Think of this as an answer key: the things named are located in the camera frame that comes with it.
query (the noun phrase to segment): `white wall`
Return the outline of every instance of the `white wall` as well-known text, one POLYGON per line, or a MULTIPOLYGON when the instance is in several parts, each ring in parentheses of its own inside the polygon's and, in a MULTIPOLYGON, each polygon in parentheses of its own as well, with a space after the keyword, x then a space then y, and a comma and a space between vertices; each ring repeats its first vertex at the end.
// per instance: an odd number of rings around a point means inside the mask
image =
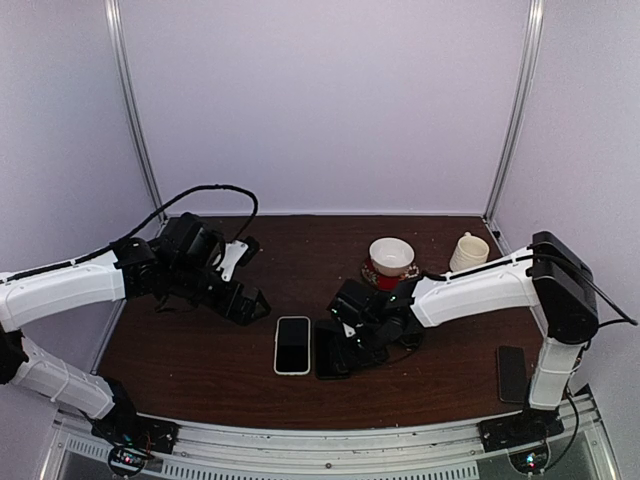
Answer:
MULTIPOLYGON (((103 246, 150 211, 102 0, 0 4, 0 271, 103 246)), ((25 333, 87 368, 112 304, 25 333)), ((55 410, 0 386, 0 477, 35 478, 55 410)))
MULTIPOLYGON (((640 317, 640 3, 546 3, 542 47, 497 221, 512 247, 556 233, 640 317)), ((601 309, 601 319, 615 318, 601 309)), ((624 478, 638 478, 640 328, 609 327, 581 370, 624 478)))
POLYGON ((121 3, 163 198, 226 182, 263 213, 483 211, 527 0, 121 3))

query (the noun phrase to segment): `black smartphone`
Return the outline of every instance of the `black smartphone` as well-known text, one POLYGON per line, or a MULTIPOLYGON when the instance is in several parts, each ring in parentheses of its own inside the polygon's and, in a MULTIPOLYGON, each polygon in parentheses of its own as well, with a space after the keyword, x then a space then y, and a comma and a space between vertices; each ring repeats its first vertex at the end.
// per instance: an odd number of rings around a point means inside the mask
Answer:
POLYGON ((504 403, 525 402, 527 368, 522 348, 498 347, 498 390, 504 403))
POLYGON ((318 380, 341 380, 349 378, 349 372, 338 372, 331 361, 331 341, 340 334, 336 323, 328 320, 313 324, 313 357, 318 380))
POLYGON ((280 317, 276 328, 273 370, 278 375, 306 375, 311 371, 311 320, 280 317))

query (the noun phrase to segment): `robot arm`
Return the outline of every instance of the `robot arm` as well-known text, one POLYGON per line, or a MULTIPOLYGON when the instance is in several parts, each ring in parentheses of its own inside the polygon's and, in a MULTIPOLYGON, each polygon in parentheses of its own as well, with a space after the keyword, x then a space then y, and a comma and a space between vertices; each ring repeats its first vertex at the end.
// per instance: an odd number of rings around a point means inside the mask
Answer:
POLYGON ((348 280, 329 306, 341 326, 328 347, 329 358, 336 375, 345 374, 384 363, 388 344, 445 322, 540 306, 548 333, 527 410, 537 412, 537 421, 549 426, 583 347, 598 330, 591 279, 589 268, 569 248, 540 232, 531 246, 512 255, 461 272, 401 282, 390 294, 348 280))
POLYGON ((68 365, 24 337, 20 329, 82 305, 148 294, 159 300, 179 296, 246 325, 268 314, 270 307, 259 290, 245 288, 232 275, 258 250, 250 237, 226 243, 219 232, 186 213, 172 219, 150 242, 132 238, 90 261, 1 274, 0 383, 21 385, 52 402, 77 407, 101 422, 101 436, 119 443, 157 430, 157 425, 140 424, 117 381, 68 365))

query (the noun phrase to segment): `wooden table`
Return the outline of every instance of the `wooden table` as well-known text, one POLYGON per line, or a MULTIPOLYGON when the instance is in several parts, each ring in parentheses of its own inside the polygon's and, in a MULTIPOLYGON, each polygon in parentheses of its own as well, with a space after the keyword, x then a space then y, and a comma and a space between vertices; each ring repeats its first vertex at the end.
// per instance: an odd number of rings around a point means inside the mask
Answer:
MULTIPOLYGON (((236 218, 210 221, 227 238, 239 225, 236 218)), ((498 400, 495 352, 499 345, 521 346, 533 366, 542 337, 527 309, 430 329, 411 357, 348 380, 273 372, 278 317, 328 319, 327 305, 346 278, 360 278, 373 240, 400 237, 422 268, 443 272, 466 231, 490 242, 492 258, 499 256, 479 218, 258 217, 247 233, 262 251, 236 278, 263 290, 273 308, 268 318, 239 327, 205 308, 157 314, 154 299, 137 299, 119 320, 100 374, 121 380, 143 413, 242 427, 410 426, 512 411, 498 400)), ((403 354, 397 348, 392 359, 403 354)))

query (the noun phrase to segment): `white cup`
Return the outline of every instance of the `white cup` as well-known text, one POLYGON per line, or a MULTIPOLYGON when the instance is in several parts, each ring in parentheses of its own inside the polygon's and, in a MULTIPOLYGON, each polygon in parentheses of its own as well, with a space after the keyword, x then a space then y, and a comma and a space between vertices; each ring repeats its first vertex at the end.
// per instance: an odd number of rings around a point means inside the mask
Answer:
POLYGON ((458 240, 453 256, 449 261, 452 272, 459 272, 467 268, 477 267, 487 261, 489 245, 479 237, 466 232, 458 240))

